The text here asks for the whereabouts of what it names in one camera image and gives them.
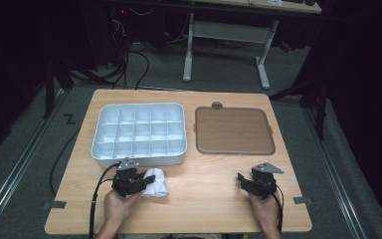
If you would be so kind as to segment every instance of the metal bracket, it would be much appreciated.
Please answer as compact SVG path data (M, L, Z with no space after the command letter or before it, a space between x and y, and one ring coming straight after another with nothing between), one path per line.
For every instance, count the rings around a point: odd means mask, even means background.
M258 171L258 172L266 172L266 173L284 173L283 170L281 170L281 169L278 168L278 167L275 167L275 166L271 165L271 164L268 163L268 162L265 162L265 163L256 165L256 166L253 167L253 169L256 170L256 171Z
M136 168L139 165L138 162L135 162L134 160L130 158L126 158L120 161L119 166L117 167L117 170L127 170L131 168Z

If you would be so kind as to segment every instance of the electrical cord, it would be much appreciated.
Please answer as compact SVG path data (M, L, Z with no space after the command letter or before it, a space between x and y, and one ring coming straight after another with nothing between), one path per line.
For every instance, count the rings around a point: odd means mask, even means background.
M284 222L284 207L285 207L285 199L284 199L284 193L282 192L281 188L276 185L276 187L279 189L282 195L282 205L278 198L275 196L275 194L269 190L269 188L263 183L263 181L258 177L259 182L262 183L262 186L269 192L269 194L275 199L275 202L278 204L279 207L279 222L278 222L278 230L280 233L282 233L282 225Z
M197 50L195 47L193 47L193 51L196 52L196 53L201 53L201 54L208 54L208 53L212 53L214 50L217 49L218 47L218 41L215 41L215 40L210 40L210 42L214 42L214 46L212 49L208 50L208 51L199 51Z
M123 68L122 72L119 74L119 77L117 77L116 80L113 82L112 87L111 87L112 89L114 89L116 87L117 82L122 78L122 76L124 76L126 74L126 67L128 65L128 58L126 58L126 60L122 59L122 63L124 65L124 68Z
M128 65L129 62L129 51L126 53L126 64ZM128 86L126 84L126 68L125 71L123 71L123 87L124 90L128 90Z
M107 169L104 170L103 174L101 175L100 179L98 180L97 186L95 187L95 193L93 194L92 199L92 206L90 208L90 228L89 228L89 238L94 239L95 238L95 212L96 212L96 203L97 203L97 193L98 189L100 188L101 184L104 183L107 180L103 180L106 174L114 167L118 167L119 163L114 163L111 166L109 166Z
M79 133L80 131L80 127L79 129L76 130L76 132L74 132L74 134L70 137L70 139L68 139L68 141L65 143L64 147L62 148L62 150L60 151L57 159L55 160L54 162L54 165L52 166L52 169L51 169L51 173L49 175L49 185L51 187L51 192L52 192L52 195L57 196L57 193L55 191L55 188L54 188L54 184L53 184L53 177L54 177L54 172L55 172L55 168L59 162L59 160L61 159L62 157L62 154L64 153L64 151L67 149L68 145L70 144L70 142L73 140L73 138L77 135L77 133Z
M135 43L132 43L131 45L143 45L144 47L138 51L129 51L130 53L137 53L137 52L143 52L145 49L147 49L147 44L144 43L144 42L135 42Z
M129 10L130 10L131 12L135 13L135 14L138 15L138 16L145 16L145 15L148 15L148 14L150 14L151 12L153 12L153 10L150 10L150 11L148 11L148 12L146 12L146 13L139 13L139 12L134 11L132 8L129 8Z
M180 41L183 41L183 40L185 40L185 39L188 39L188 37L184 37L184 38L182 38L182 39L179 39L179 38L181 38L181 37L184 35L185 29L187 29L187 26L188 26L187 23L188 23L189 17L190 17L190 14L188 13L188 14L187 14L187 18L185 19L184 26L182 27L182 31L181 31L181 33L178 35L178 37L175 38L174 40L170 41L170 42L166 42L166 43L165 43L166 45L167 45L167 44L170 44L170 43L176 43L176 42L180 42Z
M184 42L184 43L181 43L181 42L183 42L183 41L185 41L185 40L187 40L188 39L188 37L185 37L185 38L183 38L183 39L180 39L180 40L178 40L178 41L176 41L176 42L170 42L170 43L166 43L165 44L165 46L167 47L167 48L169 48L169 49L173 49L173 50L182 50L182 49L185 49L185 48L187 48L187 43L186 42Z
M145 61L147 62L147 67L145 68L145 72L142 74L141 78L137 81L137 83L135 84L135 89L137 90L138 89L138 85L139 83L141 82L141 80L144 78L144 76L147 74L148 72L148 68L150 67L150 62L148 61L148 58L146 56L144 56L142 53L139 53L139 52L136 52L135 54L138 54L140 55L141 57L143 57L145 59Z
M239 46L233 46L231 44L222 43L222 41L220 41L218 44L222 47L233 48L233 49L242 49L242 48L251 47L255 45L255 43L245 42L245 43L241 43L241 45Z
M125 37L125 42L128 43L131 39L132 35L131 34L128 34L126 35ZM129 51L129 47L130 45L129 44L123 44L122 46L120 46L118 48L118 54L121 55L123 52L128 52ZM113 72L107 74L107 75L104 75L104 76L98 76L96 75L95 73L89 71L89 69L85 69L83 68L82 66L80 65L77 65L73 62L70 62L69 60L67 59L61 59L63 62L65 62L68 66L76 69L78 72L80 72L81 74L83 74L84 76L86 76L87 78L82 78L76 74L74 74L73 72L71 72L71 75L72 77L74 78L77 78L77 79L80 79L80 80L93 80L93 81L96 81L100 84L104 84L104 85L113 85L113 82L111 81L108 81L107 79L110 79L112 77L115 77L116 75L118 74L121 74L122 71L126 68L126 66L123 64L124 62L124 59L123 59L123 56L117 56L118 58L120 57L119 59L119 65L117 66L116 70L114 70Z

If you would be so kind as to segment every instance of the white cloth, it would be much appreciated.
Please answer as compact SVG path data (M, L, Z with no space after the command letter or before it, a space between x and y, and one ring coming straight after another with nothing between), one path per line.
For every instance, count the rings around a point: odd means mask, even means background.
M156 178L154 179L153 183L147 184L147 187L142 191L142 196L154 196L154 197L164 197L167 196L169 193L169 190L167 189L165 180L164 180L164 173L162 169L159 168L152 168L148 169L145 174L144 178L156 175Z

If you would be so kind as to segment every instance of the desk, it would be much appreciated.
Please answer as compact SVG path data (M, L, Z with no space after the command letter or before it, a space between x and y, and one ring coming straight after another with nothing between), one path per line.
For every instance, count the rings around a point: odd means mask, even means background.
M265 8L276 11L293 11L300 13L319 14L321 8L315 3L313 6L306 4L283 2L283 5L278 6L269 3L268 0L196 0L196 2L226 4L248 8ZM274 20L270 28L250 27L243 25L223 24L206 21L194 21L194 14L191 13L189 28L188 28L188 47L185 56L184 76L183 81L191 81L192 72L192 45L195 37L222 39L229 41L242 41L263 44L264 47L260 51L260 56L256 57L256 66L259 71L260 81L265 90L270 88L269 79L266 74L265 60L272 44L273 37L278 26L279 20Z
M180 165L163 166L170 190L164 198L142 197L120 233L232 233L260 232L248 194L240 189L237 173L250 178L251 167L268 161L283 169L276 174L285 195L284 232L304 232L311 221L301 197L284 140L272 105L266 95L197 92L97 90L67 165L56 201L65 208L53 208L45 229L50 234L88 234L91 200L104 169L92 158L91 148L99 111L108 104L175 102L184 107L188 148ZM196 148L195 110L221 102L225 107L258 108L266 112L273 130L276 152L272 155L203 154ZM114 171L107 174L113 178ZM103 223L102 201L110 191L110 182L99 190L95 214L95 232Z

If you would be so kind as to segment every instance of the floor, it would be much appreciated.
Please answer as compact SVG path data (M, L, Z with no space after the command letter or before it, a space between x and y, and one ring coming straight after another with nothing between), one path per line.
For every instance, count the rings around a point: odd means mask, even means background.
M309 48L285 53L272 48L266 60L271 89L264 91L254 56L260 46L202 43L195 46L193 79L182 82L185 49L164 50L136 44L129 54L126 80L116 89L260 93L272 95L290 87ZM44 231L58 185L74 146L94 90L111 88L75 80L70 91L56 88L56 109L43 119L45 91L41 90L11 128L0 147L0 238L86 238L86 235L49 235ZM284 233L283 238L382 238L382 212L356 164L332 105L327 105L325 141L313 130L315 109L302 109L298 96L272 102L302 194L313 224L306 233ZM263 238L263 234L251 234Z

